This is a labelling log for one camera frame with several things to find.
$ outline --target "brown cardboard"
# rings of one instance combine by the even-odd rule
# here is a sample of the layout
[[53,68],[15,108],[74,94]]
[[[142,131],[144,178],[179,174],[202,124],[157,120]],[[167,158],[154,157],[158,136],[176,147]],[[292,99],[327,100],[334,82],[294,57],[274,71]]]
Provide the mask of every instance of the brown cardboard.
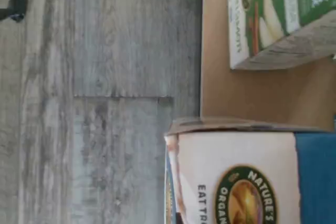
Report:
[[330,58],[298,68],[230,70],[227,0],[203,0],[201,115],[333,130],[336,64]]

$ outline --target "wooden floor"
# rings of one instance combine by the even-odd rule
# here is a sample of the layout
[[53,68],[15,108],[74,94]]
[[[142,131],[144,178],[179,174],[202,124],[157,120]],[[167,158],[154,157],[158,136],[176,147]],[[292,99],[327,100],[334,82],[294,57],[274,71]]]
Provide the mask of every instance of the wooden floor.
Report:
[[0,223],[162,223],[162,135],[199,110],[201,5],[29,0],[0,23]]

